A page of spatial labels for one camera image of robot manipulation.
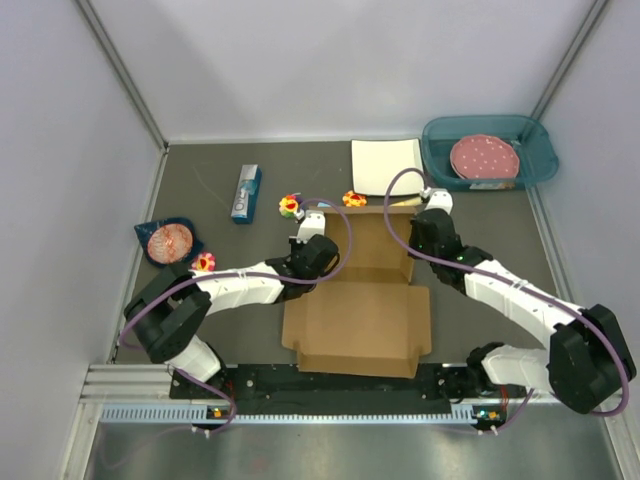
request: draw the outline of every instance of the pink plate with white dots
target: pink plate with white dots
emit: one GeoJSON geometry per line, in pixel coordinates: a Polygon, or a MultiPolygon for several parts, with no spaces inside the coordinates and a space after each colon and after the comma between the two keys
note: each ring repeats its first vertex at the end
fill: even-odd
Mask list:
{"type": "Polygon", "coordinates": [[[153,232],[147,252],[154,261],[168,265],[182,260],[192,247],[191,231],[179,223],[170,223],[153,232]]]}
{"type": "Polygon", "coordinates": [[[461,178],[515,178],[520,159],[508,143],[490,135],[464,137],[451,149],[451,166],[461,178]]]}

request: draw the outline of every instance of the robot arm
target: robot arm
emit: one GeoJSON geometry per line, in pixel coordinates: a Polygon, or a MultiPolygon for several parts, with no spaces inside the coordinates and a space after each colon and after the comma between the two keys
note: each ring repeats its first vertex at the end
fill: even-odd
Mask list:
{"type": "MultiPolygon", "coordinates": [[[[513,384],[535,388],[554,395],[572,410],[591,412],[620,388],[619,374],[601,342],[574,316],[553,304],[525,293],[522,288],[551,295],[532,286],[493,257],[472,246],[463,245],[449,216],[453,203],[446,190],[422,192],[426,208],[412,220],[410,246],[427,255],[462,263],[507,278],[511,284],[480,273],[468,273],[431,263],[438,279],[463,295],[498,310],[533,335],[542,349],[514,348],[492,343],[474,350],[467,363],[476,370],[479,388],[485,385],[513,384]]],[[[636,368],[615,315],[596,305],[584,309],[554,298],[594,323],[612,343],[631,380],[636,368]]]]}
{"type": "MultiPolygon", "coordinates": [[[[151,362],[166,363],[210,383],[224,364],[214,349],[196,336],[207,315],[252,303],[279,303],[311,291],[314,285],[250,275],[260,272],[314,280],[335,267],[338,247],[324,236],[324,214],[308,210],[301,220],[298,235],[289,239],[290,255],[249,268],[218,272],[222,274],[220,278],[203,280],[172,295],[176,306],[166,300],[142,318],[133,331],[151,362]]],[[[168,265],[127,305],[124,311],[127,321],[172,286],[205,275],[208,272],[188,270],[182,263],[168,265]]]]}

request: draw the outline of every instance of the cardboard box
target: cardboard box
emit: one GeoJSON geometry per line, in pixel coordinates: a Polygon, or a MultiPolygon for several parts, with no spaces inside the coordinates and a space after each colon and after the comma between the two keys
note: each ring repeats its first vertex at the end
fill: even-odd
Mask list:
{"type": "MultiPolygon", "coordinates": [[[[382,207],[344,208],[353,228],[351,257],[333,279],[285,304],[282,344],[303,372],[412,378],[431,352],[429,289],[410,286],[413,260],[387,231],[382,207]]],[[[414,207],[392,207],[408,240],[414,207]]],[[[326,235],[347,251],[347,230],[327,210],[326,235]]]]}

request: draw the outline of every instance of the purple cable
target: purple cable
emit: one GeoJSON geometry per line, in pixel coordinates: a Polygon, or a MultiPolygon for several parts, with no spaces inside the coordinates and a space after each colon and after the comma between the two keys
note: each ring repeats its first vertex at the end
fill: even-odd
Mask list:
{"type": "MultiPolygon", "coordinates": [[[[327,280],[335,277],[338,273],[340,273],[340,270],[342,270],[344,268],[344,266],[347,264],[347,261],[349,260],[349,257],[351,256],[351,246],[352,246],[352,243],[353,243],[353,234],[352,234],[352,231],[351,231],[351,224],[349,223],[349,219],[338,208],[338,206],[335,203],[330,202],[329,200],[324,200],[322,198],[310,198],[308,200],[305,200],[304,202],[302,202],[300,204],[300,208],[303,208],[305,205],[308,205],[311,202],[323,202],[323,203],[326,203],[331,208],[333,208],[337,213],[339,213],[340,216],[342,217],[342,219],[344,220],[344,223],[345,223],[345,225],[347,227],[348,243],[347,243],[347,253],[344,255],[340,265],[338,265],[328,275],[326,275],[324,277],[319,277],[319,278],[317,278],[315,280],[302,280],[302,279],[299,279],[299,278],[289,278],[289,277],[283,277],[281,275],[275,275],[275,274],[271,274],[271,273],[262,273],[262,272],[246,272],[247,277],[271,278],[271,279],[275,279],[275,280],[280,280],[281,282],[295,283],[295,284],[298,284],[298,285],[315,285],[317,283],[326,282],[327,280]]],[[[233,278],[233,277],[237,277],[237,276],[238,276],[237,272],[219,272],[219,273],[211,273],[209,275],[202,275],[202,276],[199,276],[199,277],[191,278],[189,280],[185,280],[182,283],[178,283],[174,287],[171,287],[169,290],[164,292],[158,298],[154,299],[151,303],[149,303],[149,305],[144,307],[142,310],[140,310],[140,312],[138,312],[131,319],[131,321],[129,321],[124,326],[124,328],[120,332],[120,336],[118,337],[118,342],[120,342],[122,345],[124,345],[127,348],[132,348],[134,350],[142,350],[142,347],[137,346],[137,345],[132,345],[129,342],[127,342],[125,337],[131,331],[131,329],[133,327],[135,327],[136,324],[140,320],[142,320],[142,318],[145,315],[147,315],[151,310],[156,308],[159,304],[164,302],[167,298],[169,298],[174,293],[182,290],[185,287],[188,287],[189,285],[194,285],[194,284],[196,284],[198,282],[204,282],[205,280],[211,280],[213,278],[233,278]]]]}
{"type": "Polygon", "coordinates": [[[497,432],[503,431],[505,428],[507,428],[509,425],[511,425],[513,422],[515,422],[516,419],[520,415],[522,415],[522,412],[524,412],[524,408],[529,403],[529,400],[531,400],[531,397],[533,397],[533,391],[534,391],[533,388],[531,390],[529,390],[527,395],[522,400],[522,403],[518,406],[518,408],[516,408],[516,411],[513,412],[513,415],[509,416],[509,418],[507,418],[506,422],[504,422],[502,425],[500,425],[498,428],[496,428],[497,432]]]}
{"type": "Polygon", "coordinates": [[[186,378],[190,382],[195,383],[196,385],[198,385],[199,387],[204,388],[205,390],[209,390],[211,393],[213,393],[213,394],[217,395],[218,397],[222,398],[223,400],[226,400],[227,402],[229,402],[229,406],[231,407],[231,413],[227,417],[227,421],[223,425],[221,425],[220,427],[216,428],[215,430],[212,430],[212,433],[220,433],[220,432],[223,432],[226,429],[228,429],[229,426],[231,426],[231,422],[233,421],[234,418],[236,418],[236,415],[238,414],[238,407],[236,405],[236,402],[233,400],[233,398],[231,398],[226,393],[218,390],[217,388],[212,387],[211,385],[207,385],[204,382],[201,382],[197,378],[192,377],[187,372],[185,372],[183,370],[180,370],[179,368],[176,368],[176,372],[178,372],[180,375],[182,375],[184,378],[186,378]]]}
{"type": "MultiPolygon", "coordinates": [[[[512,282],[511,280],[509,280],[508,278],[504,278],[496,273],[493,272],[487,272],[485,270],[481,270],[478,268],[474,268],[474,267],[470,267],[469,265],[463,265],[460,263],[456,263],[456,262],[450,262],[448,260],[442,260],[441,258],[437,258],[437,257],[432,257],[431,255],[425,255],[424,253],[421,253],[413,248],[411,248],[409,245],[407,245],[404,240],[402,240],[400,238],[400,236],[393,230],[393,227],[391,226],[391,222],[389,220],[389,197],[391,196],[391,191],[393,190],[393,187],[395,186],[396,182],[400,179],[400,177],[402,177],[403,175],[407,174],[407,173],[417,173],[420,176],[422,176],[422,180],[424,181],[424,185],[425,187],[427,186],[427,177],[424,174],[424,172],[422,170],[418,170],[417,168],[406,168],[404,170],[402,170],[401,172],[399,172],[394,178],[393,180],[391,180],[391,183],[389,184],[389,187],[387,187],[387,192],[384,195],[384,222],[387,225],[387,229],[389,230],[389,233],[391,234],[391,236],[394,238],[394,240],[396,242],[398,242],[400,245],[402,245],[403,248],[405,248],[408,252],[410,252],[412,255],[415,255],[418,258],[422,258],[423,260],[427,260],[429,262],[432,263],[437,263],[439,265],[444,265],[445,267],[451,267],[451,268],[457,268],[458,270],[462,270],[464,272],[468,272],[468,273],[478,273],[480,275],[484,275],[485,277],[489,277],[489,278],[493,278],[494,280],[497,280],[499,282],[502,282],[506,285],[513,285],[514,282],[512,282]]],[[[607,350],[607,352],[609,353],[609,355],[611,355],[611,358],[613,359],[613,363],[616,366],[616,370],[618,371],[618,375],[620,375],[620,383],[622,385],[622,398],[620,399],[620,403],[618,404],[618,406],[616,408],[614,408],[613,410],[610,410],[608,412],[591,412],[592,415],[596,415],[599,417],[611,417],[614,415],[618,415],[620,413],[622,413],[624,411],[624,409],[627,407],[627,404],[629,403],[629,381],[627,380],[627,373],[624,369],[624,365],[622,364],[622,361],[620,360],[620,357],[618,356],[618,353],[616,352],[615,348],[613,347],[613,345],[611,344],[611,342],[607,339],[607,337],[604,336],[604,334],[602,332],[600,332],[600,330],[598,330],[598,328],[591,323],[588,319],[586,319],[584,316],[582,316],[580,313],[575,312],[573,309],[567,307],[566,305],[564,305],[563,303],[559,302],[558,300],[556,300],[553,297],[550,297],[548,295],[544,295],[542,293],[536,292],[535,290],[532,290],[530,288],[527,287],[522,287],[520,289],[521,291],[531,295],[532,297],[535,297],[539,300],[542,300],[543,302],[546,302],[549,305],[553,305],[554,307],[562,310],[563,312],[567,313],[568,315],[571,315],[572,317],[576,318],[578,321],[580,321],[582,324],[584,324],[585,327],[587,327],[587,329],[593,333],[596,338],[602,343],[602,345],[605,347],[605,349],[607,350]]],[[[523,404],[521,405],[521,408],[524,407],[526,405],[525,402],[523,402],[523,404]]],[[[502,428],[504,428],[505,426],[507,426],[507,424],[509,424],[510,422],[505,423],[502,428]]]]}

